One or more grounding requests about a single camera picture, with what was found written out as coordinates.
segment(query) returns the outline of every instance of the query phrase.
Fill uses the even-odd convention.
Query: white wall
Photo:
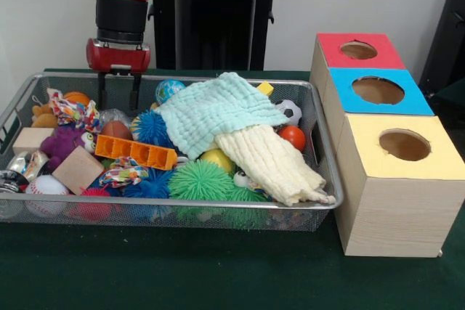
[[[31,73],[85,68],[95,0],[0,0],[0,109]],[[318,31],[385,32],[419,78],[444,0],[275,0],[265,68],[309,70]],[[153,26],[146,39],[153,42]]]

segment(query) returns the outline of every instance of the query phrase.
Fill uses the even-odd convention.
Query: yellow square
[[[275,88],[271,86],[267,81],[264,81],[260,85],[258,85],[256,89],[263,93],[265,96],[269,97],[271,96]]]
[[[347,114],[345,123],[368,177],[465,179],[465,163],[438,117]]]

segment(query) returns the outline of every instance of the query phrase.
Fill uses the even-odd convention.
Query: wire mesh basket
[[[107,108],[118,108],[135,117],[154,102],[158,83],[169,76],[143,76],[139,93],[139,110],[129,109],[132,79],[107,78]],[[186,86],[207,78],[175,77]],[[248,80],[254,86],[262,81]],[[200,200],[148,199],[135,197],[90,197],[75,195],[29,195],[0,192],[0,221],[46,224],[98,224],[113,226],[203,227],[226,229],[269,229],[314,232],[327,213],[341,204],[341,180],[331,150],[328,130],[316,90],[302,81],[273,81],[272,102],[291,99],[302,109],[300,127],[309,136],[304,150],[307,164],[317,171],[327,185],[325,191],[336,198],[332,205],[299,203],[286,207],[280,203],[223,202]],[[47,88],[63,92],[80,91],[97,100],[97,75],[93,73],[40,73],[31,76],[13,97],[0,116],[2,140],[0,169],[13,158],[12,145],[22,127],[31,125],[33,97],[48,100]],[[28,205],[60,205],[60,214],[39,217]],[[76,209],[85,214],[76,216]]]

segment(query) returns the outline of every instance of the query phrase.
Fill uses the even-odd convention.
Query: brown plush toy
[[[33,123],[31,127],[40,128],[57,128],[57,117],[53,115],[52,109],[48,104],[34,105],[32,107]]]

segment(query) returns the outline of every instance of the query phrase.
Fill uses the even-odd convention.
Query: red square
[[[386,34],[319,33],[328,68],[405,69]]]

